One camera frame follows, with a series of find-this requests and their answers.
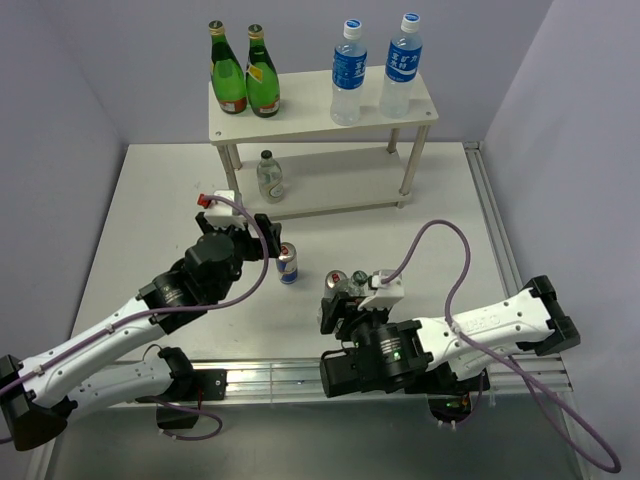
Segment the red bull can front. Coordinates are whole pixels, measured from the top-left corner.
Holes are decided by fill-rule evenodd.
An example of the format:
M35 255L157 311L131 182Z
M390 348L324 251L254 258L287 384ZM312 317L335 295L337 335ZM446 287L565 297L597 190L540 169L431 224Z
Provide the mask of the red bull can front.
M349 287L349 277L341 270L331 270L324 281L324 299L331 300L337 293L345 292Z

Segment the red bull can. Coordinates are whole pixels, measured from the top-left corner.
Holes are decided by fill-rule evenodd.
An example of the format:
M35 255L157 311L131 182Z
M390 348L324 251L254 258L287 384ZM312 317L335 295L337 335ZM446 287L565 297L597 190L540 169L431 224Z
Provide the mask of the red bull can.
M349 287L349 277L341 270L331 270L324 281L324 299L331 300L337 293L345 292Z
M283 284L292 284L298 278L297 251L289 242L281 243L280 255L276 259L279 280Z

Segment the clear chang bottle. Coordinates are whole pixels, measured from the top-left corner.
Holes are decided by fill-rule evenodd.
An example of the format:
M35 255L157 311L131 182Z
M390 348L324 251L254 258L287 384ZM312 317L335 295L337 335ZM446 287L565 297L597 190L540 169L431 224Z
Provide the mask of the clear chang bottle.
M362 270L356 270L348 277L348 290L340 293L347 293L350 297L366 297L369 292L369 275Z
M283 172L270 150L263 150L256 167L259 192L267 203L277 203L283 199Z

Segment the small pocari sweat bottle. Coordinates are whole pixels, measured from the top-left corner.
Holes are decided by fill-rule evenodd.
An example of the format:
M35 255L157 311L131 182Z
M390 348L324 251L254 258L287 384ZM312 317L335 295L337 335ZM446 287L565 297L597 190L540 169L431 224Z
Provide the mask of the small pocari sweat bottle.
M343 37L334 47L332 65L331 119L338 125L354 125L360 118L361 87L364 83L367 48L362 41L362 22L348 19Z

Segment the large pocari sweat bottle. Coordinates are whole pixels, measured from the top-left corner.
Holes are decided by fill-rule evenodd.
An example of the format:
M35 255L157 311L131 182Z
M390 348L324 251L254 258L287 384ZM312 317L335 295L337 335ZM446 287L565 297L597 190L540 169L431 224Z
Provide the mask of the large pocari sweat bottle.
M399 32L390 40L379 101L379 109L385 117L398 119L409 111L411 89L423 47L420 20L417 13L405 13Z

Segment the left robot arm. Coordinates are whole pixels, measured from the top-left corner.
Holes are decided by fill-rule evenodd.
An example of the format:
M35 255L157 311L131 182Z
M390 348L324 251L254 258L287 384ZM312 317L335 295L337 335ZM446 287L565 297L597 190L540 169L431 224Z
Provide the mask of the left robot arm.
M95 411L128 402L179 408L199 385L191 361L178 347L121 367L114 361L170 335L226 298L246 262L267 266L280 253L282 227L265 214L199 213L202 234L183 258L156 276L110 317L39 355L1 359L1 411L18 451L39 447Z

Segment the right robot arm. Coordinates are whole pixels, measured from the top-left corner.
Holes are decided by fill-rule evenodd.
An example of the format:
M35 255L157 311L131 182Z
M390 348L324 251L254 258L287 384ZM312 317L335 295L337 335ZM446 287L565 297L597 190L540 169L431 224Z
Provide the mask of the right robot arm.
M481 375L495 356L557 354L580 344L546 276L515 296L462 312L451 322L420 317L392 322L404 297L401 279L362 271L335 284L321 301L320 331L343 343L322 354L320 376L329 398L381 391L462 396L486 391Z

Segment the white two-tier shelf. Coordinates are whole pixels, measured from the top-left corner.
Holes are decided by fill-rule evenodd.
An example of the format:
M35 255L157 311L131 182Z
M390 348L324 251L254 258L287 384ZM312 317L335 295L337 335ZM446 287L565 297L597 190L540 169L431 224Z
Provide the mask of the white two-tier shelf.
M249 110L227 114L211 98L209 139L228 186L241 194L248 209L274 219L406 204L438 113L423 78L416 77L408 114L383 116L378 109L383 79L383 67L368 68L354 126L330 119L328 70L281 75L283 105L268 119ZM264 150L283 170L284 198L274 204L258 188L257 165Z

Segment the red bull can rear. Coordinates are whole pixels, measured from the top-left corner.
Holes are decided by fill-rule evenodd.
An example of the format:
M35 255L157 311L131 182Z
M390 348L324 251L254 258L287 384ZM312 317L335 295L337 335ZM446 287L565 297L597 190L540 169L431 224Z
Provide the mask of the red bull can rear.
M289 242L281 243L280 255L276 259L279 280L283 284L292 284L298 278L297 251Z

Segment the green glass bottle right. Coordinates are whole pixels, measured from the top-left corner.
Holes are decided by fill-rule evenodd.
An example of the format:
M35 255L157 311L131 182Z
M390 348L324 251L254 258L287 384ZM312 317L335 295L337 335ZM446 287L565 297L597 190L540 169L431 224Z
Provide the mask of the green glass bottle right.
M279 79L265 44L263 27L250 25L248 37L245 79L248 102L256 116L269 118L276 115L280 107Z

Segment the green glass bottle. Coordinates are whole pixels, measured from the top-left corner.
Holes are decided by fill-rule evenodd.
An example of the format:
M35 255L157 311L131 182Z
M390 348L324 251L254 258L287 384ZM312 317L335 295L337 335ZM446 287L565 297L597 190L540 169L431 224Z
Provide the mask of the green glass bottle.
M220 20L209 23L211 37L210 77L212 90L220 109L239 114L246 109L247 94L244 73L226 38Z
M269 118L276 115L280 107L279 79L265 44L263 27L250 25L248 37L245 79L248 102L256 116Z

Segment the green glass bottle left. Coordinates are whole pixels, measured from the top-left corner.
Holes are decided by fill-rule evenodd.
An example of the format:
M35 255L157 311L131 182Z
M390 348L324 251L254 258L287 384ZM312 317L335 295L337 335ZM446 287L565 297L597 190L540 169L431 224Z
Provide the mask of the green glass bottle left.
M239 114L246 109L247 94L244 73L226 38L220 20L209 23L211 37L210 77L212 90L220 109Z

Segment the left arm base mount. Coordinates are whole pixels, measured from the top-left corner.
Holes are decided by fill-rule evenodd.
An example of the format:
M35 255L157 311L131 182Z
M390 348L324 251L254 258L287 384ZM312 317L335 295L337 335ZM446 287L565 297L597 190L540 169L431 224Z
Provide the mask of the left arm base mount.
M204 408L206 401L222 401L227 388L225 369L196 370L190 383L177 392L165 392L159 396L137 398L136 403L156 406L156 425L161 435L175 441L194 442L211 439L221 433L222 419ZM193 429L198 420L208 418L216 424L215 429L206 434L185 435Z

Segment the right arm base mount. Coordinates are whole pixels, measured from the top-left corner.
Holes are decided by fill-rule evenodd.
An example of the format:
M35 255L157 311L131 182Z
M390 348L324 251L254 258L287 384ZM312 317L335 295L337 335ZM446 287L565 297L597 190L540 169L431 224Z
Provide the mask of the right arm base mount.
M429 412L439 428L455 430L467 420L485 391L490 389L486 369L466 380L458 380L446 366L420 375L404 388L407 395L426 395Z

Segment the aluminium rail frame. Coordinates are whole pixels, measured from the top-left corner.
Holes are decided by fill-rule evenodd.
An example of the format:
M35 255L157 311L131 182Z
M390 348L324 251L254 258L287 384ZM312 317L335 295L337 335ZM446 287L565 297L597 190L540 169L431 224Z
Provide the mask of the aluminium rail frame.
M594 479L553 430L523 382L496 366L496 386L471 421L449 431L419 395L368 393L327 398L318 359L335 347L316 314L325 274L400 265L395 320L439 317L463 266L469 274L452 309L495 303L519 288L495 257L496 236L478 191L477 167L459 143L428 143L412 202L288 219L300 276L270 275L241 305L214 312L168 338L200 367L229 372L228 395L211 409L218 436L201 442L161 437L151 406L119 405L71 425L45 447L45 479Z

